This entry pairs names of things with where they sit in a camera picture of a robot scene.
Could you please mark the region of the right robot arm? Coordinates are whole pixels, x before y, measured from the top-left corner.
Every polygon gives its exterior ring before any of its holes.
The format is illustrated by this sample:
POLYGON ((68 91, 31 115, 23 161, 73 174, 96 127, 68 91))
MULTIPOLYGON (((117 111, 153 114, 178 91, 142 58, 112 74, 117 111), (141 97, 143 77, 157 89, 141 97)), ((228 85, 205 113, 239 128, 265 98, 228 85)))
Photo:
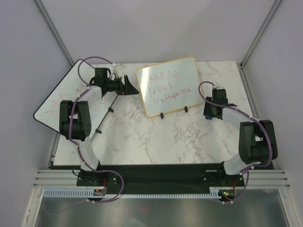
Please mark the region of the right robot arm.
POLYGON ((203 115, 228 122, 239 131, 238 153, 223 162, 223 171, 216 175, 221 186, 228 186, 233 175, 257 167, 267 167, 278 156, 274 125, 270 120, 260 120, 229 104, 226 90, 213 88, 212 96, 205 98, 203 115))

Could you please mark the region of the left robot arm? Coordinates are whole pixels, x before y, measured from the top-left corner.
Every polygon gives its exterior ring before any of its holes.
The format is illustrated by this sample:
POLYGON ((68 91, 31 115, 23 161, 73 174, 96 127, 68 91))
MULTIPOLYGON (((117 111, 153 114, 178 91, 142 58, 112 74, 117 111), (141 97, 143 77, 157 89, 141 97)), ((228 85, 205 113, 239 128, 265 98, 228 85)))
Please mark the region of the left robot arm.
POLYGON ((90 171, 87 181, 93 186, 101 185, 104 177, 102 170, 98 170, 99 159, 94 153, 89 138, 92 131, 89 108, 108 92, 114 92, 119 96, 139 94, 127 75, 122 78, 108 68, 95 68, 95 76, 89 81, 83 93, 74 101, 60 102, 59 133, 76 148, 81 169, 90 171))

